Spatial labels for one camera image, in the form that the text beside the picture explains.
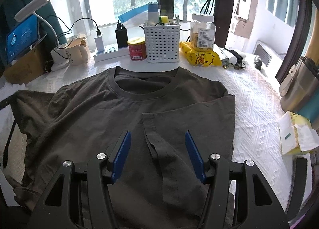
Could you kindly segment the white desk lamp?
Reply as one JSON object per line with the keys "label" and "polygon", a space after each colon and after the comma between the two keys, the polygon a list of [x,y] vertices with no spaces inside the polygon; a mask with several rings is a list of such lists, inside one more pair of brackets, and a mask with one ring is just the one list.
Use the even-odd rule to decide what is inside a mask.
{"label": "white desk lamp", "polygon": [[26,24],[30,22],[34,22],[37,25],[38,32],[38,41],[41,40],[41,31],[40,25],[44,24],[50,30],[53,35],[53,44],[54,46],[50,49],[50,54],[53,60],[53,64],[51,66],[52,71],[56,71],[70,64],[70,60],[65,51],[66,43],[61,44],[59,41],[59,36],[54,29],[53,25],[47,21],[44,17],[37,13],[38,10],[43,8],[49,3],[49,0],[31,0],[31,2],[27,3],[23,6],[14,16],[14,19],[19,24]]}

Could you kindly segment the brown cardboard box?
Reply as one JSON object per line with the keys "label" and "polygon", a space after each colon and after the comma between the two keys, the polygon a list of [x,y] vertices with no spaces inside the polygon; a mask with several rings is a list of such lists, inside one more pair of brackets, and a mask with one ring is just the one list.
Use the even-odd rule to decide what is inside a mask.
{"label": "brown cardboard box", "polygon": [[31,51],[18,59],[3,75],[11,84],[28,84],[45,73],[43,45],[39,43]]}

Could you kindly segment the blue screen tablet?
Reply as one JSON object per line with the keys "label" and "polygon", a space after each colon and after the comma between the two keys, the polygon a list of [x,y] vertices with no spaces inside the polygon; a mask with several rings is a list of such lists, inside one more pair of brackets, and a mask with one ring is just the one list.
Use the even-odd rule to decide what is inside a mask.
{"label": "blue screen tablet", "polygon": [[7,64],[25,54],[30,46],[33,46],[38,40],[38,19],[35,15],[31,15],[17,25],[6,37]]}

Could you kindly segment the white perforated plastic basket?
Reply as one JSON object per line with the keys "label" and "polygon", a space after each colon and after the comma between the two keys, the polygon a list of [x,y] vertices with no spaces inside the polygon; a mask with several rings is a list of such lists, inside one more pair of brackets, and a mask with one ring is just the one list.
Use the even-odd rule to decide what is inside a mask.
{"label": "white perforated plastic basket", "polygon": [[180,25],[144,26],[147,62],[179,62]]}

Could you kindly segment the white power strip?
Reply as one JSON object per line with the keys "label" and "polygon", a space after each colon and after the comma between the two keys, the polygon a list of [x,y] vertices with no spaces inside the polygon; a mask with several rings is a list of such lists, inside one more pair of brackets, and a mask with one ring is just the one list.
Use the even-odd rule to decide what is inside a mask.
{"label": "white power strip", "polygon": [[118,48],[117,44],[111,44],[104,47],[104,51],[94,51],[93,58],[95,62],[105,61],[109,59],[119,58],[122,56],[130,56],[128,47]]}

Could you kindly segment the red tin can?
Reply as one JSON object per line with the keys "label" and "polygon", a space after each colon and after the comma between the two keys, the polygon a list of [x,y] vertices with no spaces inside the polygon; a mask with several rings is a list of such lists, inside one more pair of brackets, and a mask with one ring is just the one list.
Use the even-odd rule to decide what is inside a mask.
{"label": "red tin can", "polygon": [[132,61],[144,60],[147,57],[146,41],[144,37],[134,38],[128,41],[130,59]]}

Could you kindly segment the small dark figurine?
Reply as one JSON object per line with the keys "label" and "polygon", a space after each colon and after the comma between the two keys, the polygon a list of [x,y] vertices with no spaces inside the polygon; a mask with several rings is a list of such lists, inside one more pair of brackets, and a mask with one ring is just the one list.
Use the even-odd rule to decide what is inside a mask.
{"label": "small dark figurine", "polygon": [[263,61],[262,59],[256,55],[254,58],[254,66],[256,69],[261,70],[262,69],[262,65],[263,65]]}

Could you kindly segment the cream cartoon mug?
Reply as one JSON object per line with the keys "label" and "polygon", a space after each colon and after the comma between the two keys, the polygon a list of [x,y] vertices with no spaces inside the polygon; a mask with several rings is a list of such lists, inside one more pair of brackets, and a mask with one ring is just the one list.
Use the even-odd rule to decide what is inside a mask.
{"label": "cream cartoon mug", "polygon": [[72,36],[65,50],[72,66],[86,64],[89,61],[90,50],[84,34]]}

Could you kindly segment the black power adapter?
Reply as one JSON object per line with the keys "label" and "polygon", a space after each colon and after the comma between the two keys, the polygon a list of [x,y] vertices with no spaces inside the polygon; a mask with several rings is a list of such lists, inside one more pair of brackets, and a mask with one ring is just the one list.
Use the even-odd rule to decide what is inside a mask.
{"label": "black power adapter", "polygon": [[128,35],[127,29],[123,24],[117,23],[117,28],[115,30],[116,40],[118,48],[124,48],[128,46]]}

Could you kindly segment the black smartphone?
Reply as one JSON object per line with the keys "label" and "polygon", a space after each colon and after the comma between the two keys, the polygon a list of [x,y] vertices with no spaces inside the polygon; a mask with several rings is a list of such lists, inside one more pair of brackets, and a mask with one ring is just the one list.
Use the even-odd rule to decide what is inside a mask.
{"label": "black smartphone", "polygon": [[296,157],[293,161],[292,183],[288,204],[286,207],[286,217],[288,221],[296,218],[302,206],[303,196],[307,183],[308,160],[303,157]]}

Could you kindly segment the yellow tissue box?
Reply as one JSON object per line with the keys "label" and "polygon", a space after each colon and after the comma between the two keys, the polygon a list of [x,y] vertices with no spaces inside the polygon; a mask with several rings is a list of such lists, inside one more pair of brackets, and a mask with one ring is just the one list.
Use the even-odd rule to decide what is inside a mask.
{"label": "yellow tissue box", "polygon": [[287,111],[278,126],[283,155],[305,155],[318,147],[318,134],[309,119]]}

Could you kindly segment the keys and black pouch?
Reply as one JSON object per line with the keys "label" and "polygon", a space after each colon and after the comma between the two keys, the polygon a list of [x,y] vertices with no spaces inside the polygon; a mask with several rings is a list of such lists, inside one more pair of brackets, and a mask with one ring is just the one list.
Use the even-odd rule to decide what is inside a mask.
{"label": "keys and black pouch", "polygon": [[245,69],[244,57],[233,49],[214,46],[214,51],[219,55],[222,67],[227,69],[233,67],[236,70]]}

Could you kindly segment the yellow duck snack bag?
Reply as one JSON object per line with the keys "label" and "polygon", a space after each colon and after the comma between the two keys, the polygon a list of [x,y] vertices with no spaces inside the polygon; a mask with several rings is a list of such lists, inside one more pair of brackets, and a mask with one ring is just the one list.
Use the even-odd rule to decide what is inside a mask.
{"label": "yellow duck snack bag", "polygon": [[213,50],[199,51],[193,49],[190,42],[180,42],[179,48],[183,56],[193,66],[210,67],[222,65],[219,55]]}

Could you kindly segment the clear jar white lid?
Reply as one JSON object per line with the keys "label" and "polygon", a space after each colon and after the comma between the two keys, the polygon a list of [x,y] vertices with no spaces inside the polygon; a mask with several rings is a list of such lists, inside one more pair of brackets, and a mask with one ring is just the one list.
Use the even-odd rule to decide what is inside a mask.
{"label": "clear jar white lid", "polygon": [[193,13],[190,28],[190,42],[194,49],[213,50],[216,34],[213,15]]}

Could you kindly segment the blue white pack in basket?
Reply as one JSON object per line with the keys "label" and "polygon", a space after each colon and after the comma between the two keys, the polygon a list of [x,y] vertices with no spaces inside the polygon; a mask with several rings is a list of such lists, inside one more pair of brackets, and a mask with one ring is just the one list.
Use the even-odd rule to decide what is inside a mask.
{"label": "blue white pack in basket", "polygon": [[144,12],[157,13],[158,9],[159,9],[158,2],[148,2],[145,5],[132,8],[128,12],[121,14],[118,17],[118,19],[119,19],[119,22],[124,23],[124,22],[127,22],[128,20],[130,20],[131,18],[133,18],[139,14],[142,14]]}

